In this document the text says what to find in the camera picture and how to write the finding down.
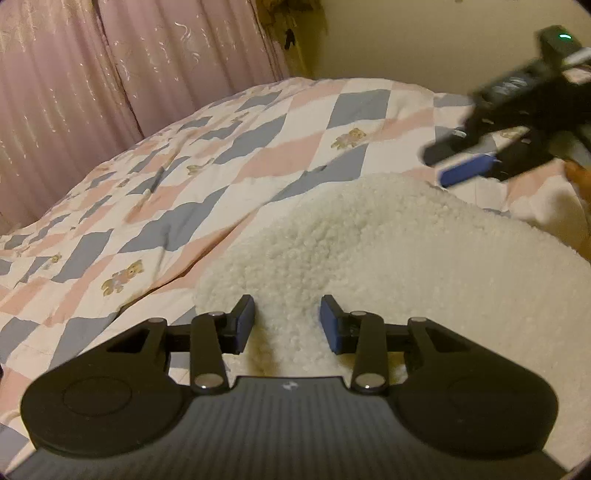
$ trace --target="pink curtain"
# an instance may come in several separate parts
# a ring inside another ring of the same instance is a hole
[[[214,100],[282,78],[250,0],[100,0],[144,135]]]
[[[142,138],[284,76],[251,0],[2,0],[0,218],[27,225]]]
[[[0,212],[25,226],[141,140],[91,0],[0,2]]]

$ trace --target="beige wall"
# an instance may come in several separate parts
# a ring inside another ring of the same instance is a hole
[[[386,77],[469,93],[537,55],[534,32],[561,24],[591,46],[574,0],[322,0],[296,17],[308,71]]]

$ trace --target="black device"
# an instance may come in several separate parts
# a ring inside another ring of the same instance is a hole
[[[555,156],[574,155],[578,146],[577,151],[584,152],[581,163],[591,167],[591,48],[584,48],[559,25],[538,32],[538,43],[541,58],[473,93],[474,109],[463,126],[428,145],[423,161],[433,166],[474,147],[492,132],[527,130],[496,155],[443,174],[442,186],[476,175],[507,180]]]
[[[539,376],[426,318],[387,325],[322,297],[341,377],[238,377],[255,305],[190,325],[148,319],[36,379],[21,403],[37,451],[11,480],[558,480],[543,453],[557,399]],[[190,352],[190,385],[168,375]],[[390,385],[388,352],[408,379]]]

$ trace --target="teddy bear print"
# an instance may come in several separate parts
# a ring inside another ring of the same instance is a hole
[[[50,257],[47,263],[43,266],[43,270],[49,270],[49,267],[61,260],[61,254],[55,254]]]
[[[335,143],[333,143],[331,147],[336,148],[337,150],[347,148],[348,146],[356,147],[359,141],[364,137],[367,137],[367,135],[363,131],[359,128],[354,128],[349,133],[337,137]]]
[[[197,175],[199,172],[199,165],[187,165],[187,175]]]
[[[138,273],[142,273],[143,271],[144,266],[142,265],[142,261],[138,260],[133,262],[126,269],[114,273],[110,279],[102,284],[101,289],[103,290],[103,296],[106,297],[107,295],[111,295],[114,291],[121,293],[124,285]]]

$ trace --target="patchwork quilt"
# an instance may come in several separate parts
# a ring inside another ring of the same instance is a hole
[[[463,96],[381,79],[253,87],[99,165],[38,222],[3,236],[0,471],[32,451],[18,412],[32,380],[148,317],[190,322],[192,288],[212,260],[320,184],[385,172],[436,183],[421,148],[469,108]],[[573,248],[589,237],[559,160],[508,184],[476,179],[453,191]],[[187,367],[178,354],[171,376],[186,381]]]

